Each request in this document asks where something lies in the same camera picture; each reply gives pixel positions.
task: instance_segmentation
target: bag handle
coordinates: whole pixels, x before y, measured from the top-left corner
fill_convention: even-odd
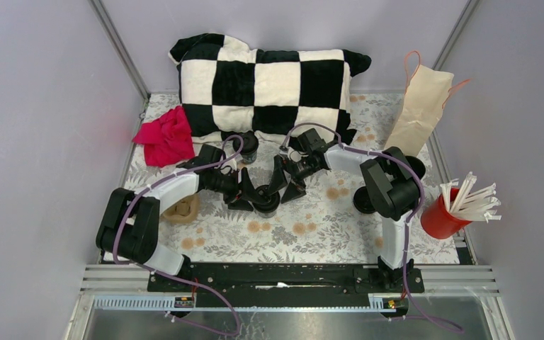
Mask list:
[[[447,90],[447,92],[449,93],[449,96],[447,96],[447,98],[443,102],[443,105],[441,106],[441,108],[444,109],[445,104],[447,104],[447,101],[449,100],[449,98],[451,98],[451,96],[453,96],[456,92],[461,90],[464,87],[464,85],[468,84],[471,80],[472,79],[466,79],[464,81],[461,81],[460,83],[456,84],[455,86],[452,86],[449,90]]]
[[[405,91],[404,95],[407,92],[407,88],[409,87],[409,82],[412,80],[412,78],[409,77],[408,71],[407,71],[407,59],[410,55],[416,53],[418,56],[418,65],[416,65],[416,69],[414,70],[414,73],[412,73],[412,78],[414,78],[414,75],[416,75],[416,72],[418,72],[418,68],[420,67],[420,64],[422,63],[422,58],[420,57],[420,53],[416,50],[410,51],[408,54],[405,55],[404,58],[404,68],[405,68]]]

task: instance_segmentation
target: red container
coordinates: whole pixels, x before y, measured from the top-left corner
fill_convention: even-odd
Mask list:
[[[451,202],[455,200],[458,191],[460,191],[458,188],[451,189]],[[424,231],[432,237],[436,239],[447,239],[469,225],[470,221],[453,217],[445,208],[443,195],[440,195],[435,203],[422,213],[420,224]]]

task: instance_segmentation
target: floral pattern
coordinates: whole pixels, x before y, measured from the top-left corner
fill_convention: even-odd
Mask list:
[[[400,109],[403,95],[366,94],[351,96],[351,126],[358,131],[352,146],[381,149]],[[179,105],[176,94],[154,94],[144,121],[149,122]],[[278,145],[260,141],[257,160],[246,167],[255,186],[267,184],[272,174],[272,157]],[[426,204],[438,197],[438,172],[425,146],[420,158],[427,165],[423,178]],[[137,145],[128,169],[125,187],[135,190],[153,183],[174,170],[145,165]],[[377,261],[383,247],[378,214],[363,215],[352,204],[361,176],[341,171],[319,171],[307,178],[307,195],[279,207],[272,218],[255,212],[228,210],[219,193],[201,191],[197,219],[188,225],[159,224],[159,239],[179,249],[192,261],[370,263]],[[419,264],[457,264],[452,239],[437,240],[423,231],[419,218],[412,220],[410,249]]]

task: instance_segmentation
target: pink fabric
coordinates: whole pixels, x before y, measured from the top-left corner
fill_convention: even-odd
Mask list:
[[[191,127],[182,106],[143,124],[132,141],[144,145],[144,162],[148,166],[161,168],[195,156]]]

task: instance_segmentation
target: checkered pillow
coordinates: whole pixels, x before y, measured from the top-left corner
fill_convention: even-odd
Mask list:
[[[355,130],[347,130],[349,82],[369,68],[366,55],[250,50],[236,38],[206,33],[180,39],[169,56],[178,65],[181,101],[193,136],[205,137],[196,142],[218,140],[220,131],[286,135],[306,122],[337,130],[347,143],[353,140]],[[299,127],[291,135],[310,128]],[[334,138],[317,130],[328,142]]]

